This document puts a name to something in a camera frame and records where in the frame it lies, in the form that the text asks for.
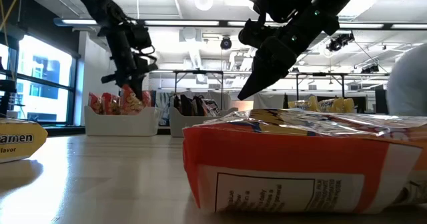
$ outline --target white storage bin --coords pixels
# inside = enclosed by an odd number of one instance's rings
[[[85,106],[86,135],[135,136],[157,135],[160,111],[146,107],[138,115],[98,115]]]
[[[218,119],[228,115],[234,111],[239,111],[238,108],[231,108],[228,111],[221,111],[219,117],[186,117],[182,115],[175,107],[169,108],[169,120],[171,125],[172,137],[183,137],[182,129],[202,124],[204,121]]]

